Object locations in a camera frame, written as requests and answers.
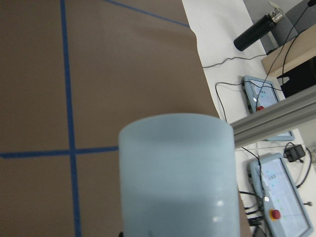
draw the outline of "white table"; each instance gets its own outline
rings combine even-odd
[[[260,41],[255,42],[245,51],[238,51],[233,40],[244,30],[252,25],[250,16],[242,0],[183,0],[183,5],[189,20],[191,29],[197,36],[197,49],[203,66],[220,63],[228,57],[246,57],[264,54]],[[245,75],[264,79],[266,73],[261,64],[262,57],[252,60],[234,59],[228,60],[225,64],[209,69],[204,69],[209,85],[212,99],[221,119],[224,119],[222,108],[215,93],[215,83],[224,81],[230,83],[240,83]],[[272,80],[276,88],[280,88],[276,78],[268,77]],[[223,102],[227,120],[232,123],[249,115],[245,95],[241,86],[218,85],[218,92]],[[281,91],[278,91],[280,99],[284,99]],[[295,135],[294,144],[303,144],[302,137],[298,129],[293,130]],[[287,142],[257,142],[246,146],[256,155],[273,153],[283,153]],[[254,159],[248,152],[236,149],[236,171],[238,188],[241,191],[252,192],[252,187],[246,175],[246,165]],[[304,177],[309,158],[304,158],[307,162],[302,165],[299,162],[285,162],[292,178],[296,184],[300,183]],[[308,215],[316,228],[316,186],[314,184],[316,174],[313,167],[304,185],[299,188],[299,194],[303,202],[312,201],[313,207],[306,206]],[[247,195],[241,196],[244,206],[254,204],[254,199]]]

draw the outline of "black connector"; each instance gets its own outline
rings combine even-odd
[[[288,148],[286,146],[284,149],[285,157],[288,159],[289,162],[294,162],[299,159],[300,162],[303,163],[301,158],[305,156],[305,151],[302,145],[294,145],[293,143],[291,144],[292,144],[292,147]]]

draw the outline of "blue tape line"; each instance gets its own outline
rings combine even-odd
[[[146,14],[146,15],[149,15],[149,16],[152,16],[152,17],[155,17],[155,18],[159,18],[159,19],[161,19],[161,20],[169,21],[169,22],[172,22],[172,23],[181,25],[181,26],[190,27],[188,24],[184,24],[184,23],[179,22],[179,21],[175,21],[175,20],[172,20],[172,19],[163,17],[163,16],[159,16],[159,15],[153,14],[153,13],[151,13],[151,12],[144,11],[144,10],[142,10],[142,9],[138,9],[138,8],[135,8],[135,7],[132,7],[132,6],[129,6],[129,5],[126,5],[126,4],[117,2],[117,1],[113,1],[113,0],[103,0],[103,1],[106,1],[106,2],[108,2],[108,3],[114,4],[114,5],[116,5],[116,6],[121,6],[121,7],[130,9],[130,10],[133,10],[133,11],[137,11],[137,12],[140,12],[140,13],[143,13],[143,14]]]
[[[73,105],[72,105],[72,96],[71,96],[71,78],[70,78],[65,0],[60,0],[60,12],[61,12],[62,35],[63,35],[68,139],[69,139],[69,148],[71,151],[70,168],[71,168],[71,183],[72,183],[72,192],[73,192],[74,226],[75,226],[75,236],[81,237],[81,220],[80,220],[79,192],[78,192],[78,179],[77,179],[77,161],[76,161],[76,153],[75,153],[75,131],[74,131]]]
[[[118,151],[119,147],[96,147],[96,148],[84,148],[76,149],[76,154],[89,154],[89,153],[101,153],[101,152],[115,152]]]
[[[0,153],[0,157],[4,159],[51,157],[51,156],[69,155],[69,153],[70,153],[69,150],[38,151],[38,152],[8,152],[8,153]]]

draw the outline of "power adapter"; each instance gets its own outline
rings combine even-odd
[[[284,154],[289,162],[294,162],[299,159],[300,163],[303,163],[301,158],[305,156],[305,151],[302,145],[293,145],[292,147],[289,147],[289,148],[286,147],[284,149]]]

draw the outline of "light blue cylindrical cover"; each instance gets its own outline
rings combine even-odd
[[[234,133],[199,114],[144,118],[119,134],[124,237],[238,237]]]

